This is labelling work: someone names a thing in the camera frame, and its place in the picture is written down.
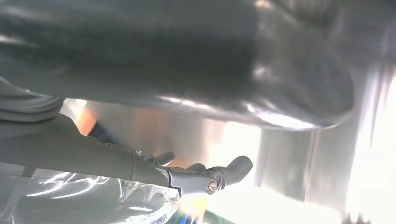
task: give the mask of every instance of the stainless steel panel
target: stainless steel panel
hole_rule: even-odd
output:
[[[392,223],[396,7],[385,1],[348,1],[339,7],[323,34],[352,73],[356,104],[338,127],[260,131],[232,123],[229,134],[230,123],[114,105],[100,105],[99,120],[126,146],[149,153],[175,150],[180,166],[222,165],[229,154],[250,154],[256,159],[251,186],[333,208],[342,216],[363,212],[373,223]],[[238,195],[235,200],[243,201],[244,194]]]

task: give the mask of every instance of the bright light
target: bright light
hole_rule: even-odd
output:
[[[146,208],[146,207],[129,207],[129,209],[132,210],[137,210],[137,211],[153,211],[152,209]]]
[[[103,176],[98,176],[95,180],[92,178],[85,178],[85,179],[79,179],[76,181],[71,182],[71,180],[77,175],[77,174],[72,174],[66,181],[61,180],[61,178],[65,178],[67,177],[67,175],[69,175],[69,172],[64,172],[64,173],[60,173],[55,175],[54,177],[50,178],[49,180],[45,181],[44,183],[40,183],[40,184],[50,184],[50,183],[56,183],[55,187],[49,189],[49,190],[45,190],[42,192],[38,192],[38,193],[34,193],[34,194],[29,194],[26,195],[27,197],[35,197],[35,196],[40,196],[40,195],[45,195],[45,194],[49,194],[52,192],[55,192],[57,190],[60,190],[62,187],[64,187],[65,185],[69,184],[69,183],[80,183],[80,182],[88,182],[89,186],[87,188],[85,188],[82,191],[73,193],[73,194],[69,194],[69,195],[64,195],[64,196],[56,196],[53,197],[52,199],[59,199],[59,198],[66,198],[66,197],[72,197],[72,196],[77,196],[80,194],[83,194],[85,192],[88,192],[90,189],[92,189],[95,185],[102,185],[105,184],[106,182],[109,181],[109,177],[103,177]]]
[[[313,124],[289,117],[287,115],[256,109],[252,104],[246,104],[246,107],[250,112],[255,114],[257,117],[276,126],[288,127],[299,130],[312,129],[315,127]]]

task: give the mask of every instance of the screw head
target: screw head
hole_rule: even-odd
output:
[[[208,183],[208,186],[206,187],[206,192],[209,195],[212,195],[212,194],[214,194],[216,192],[216,190],[217,190],[216,181],[215,180],[210,180],[209,183]]]

